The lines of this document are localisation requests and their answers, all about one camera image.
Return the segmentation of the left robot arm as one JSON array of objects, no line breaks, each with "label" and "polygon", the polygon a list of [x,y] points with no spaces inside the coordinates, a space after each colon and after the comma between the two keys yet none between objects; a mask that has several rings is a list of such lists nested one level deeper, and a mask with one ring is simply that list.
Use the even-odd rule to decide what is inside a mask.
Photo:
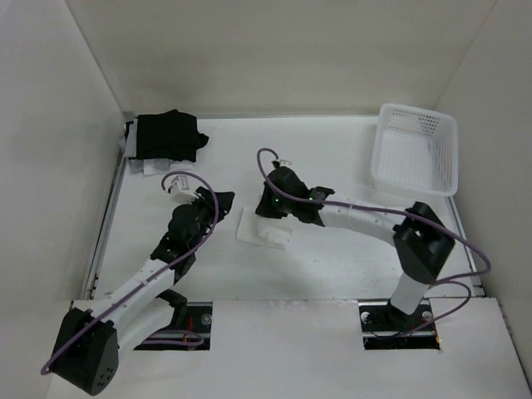
[{"label": "left robot arm", "polygon": [[165,328],[186,322],[186,300],[173,287],[188,273],[195,253],[230,212],[235,194],[199,187],[172,212],[167,230],[141,269],[107,298],[64,318],[42,374],[53,373],[90,396],[115,376],[120,359]]}]

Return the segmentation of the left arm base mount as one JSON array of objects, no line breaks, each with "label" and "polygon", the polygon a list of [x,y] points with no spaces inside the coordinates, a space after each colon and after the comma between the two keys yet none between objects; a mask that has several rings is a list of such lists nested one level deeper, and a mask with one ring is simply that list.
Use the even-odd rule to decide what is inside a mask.
[{"label": "left arm base mount", "polygon": [[136,351],[209,351],[214,304],[192,302],[168,289],[158,296],[172,310],[170,323],[154,332]]}]

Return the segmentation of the white tank top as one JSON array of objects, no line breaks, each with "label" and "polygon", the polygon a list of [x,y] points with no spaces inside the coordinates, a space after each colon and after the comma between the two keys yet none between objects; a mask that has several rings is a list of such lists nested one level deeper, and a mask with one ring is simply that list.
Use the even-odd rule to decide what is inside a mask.
[{"label": "white tank top", "polygon": [[236,231],[236,240],[257,247],[285,250],[293,230],[280,220],[257,216],[254,209],[244,207]]}]

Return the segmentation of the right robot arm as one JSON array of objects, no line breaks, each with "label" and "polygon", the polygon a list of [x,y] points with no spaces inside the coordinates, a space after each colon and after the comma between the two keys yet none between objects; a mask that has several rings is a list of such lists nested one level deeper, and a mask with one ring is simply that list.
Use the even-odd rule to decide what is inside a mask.
[{"label": "right robot arm", "polygon": [[422,202],[406,211],[420,216],[420,220],[397,214],[394,209],[366,212],[340,202],[341,197],[334,190],[308,188],[292,169],[275,161],[255,214],[264,219],[291,215],[304,224],[350,230],[394,247],[402,274],[385,316],[392,327],[406,328],[415,320],[421,300],[439,277],[455,240],[442,231],[443,223]]}]

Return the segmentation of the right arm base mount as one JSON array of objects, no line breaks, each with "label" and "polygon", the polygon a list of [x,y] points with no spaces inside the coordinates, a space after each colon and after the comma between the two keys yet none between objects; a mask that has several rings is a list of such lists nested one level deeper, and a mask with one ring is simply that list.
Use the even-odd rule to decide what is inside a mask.
[{"label": "right arm base mount", "polygon": [[359,303],[362,344],[366,350],[439,350],[440,341],[428,301],[422,301],[412,315],[386,302]]}]

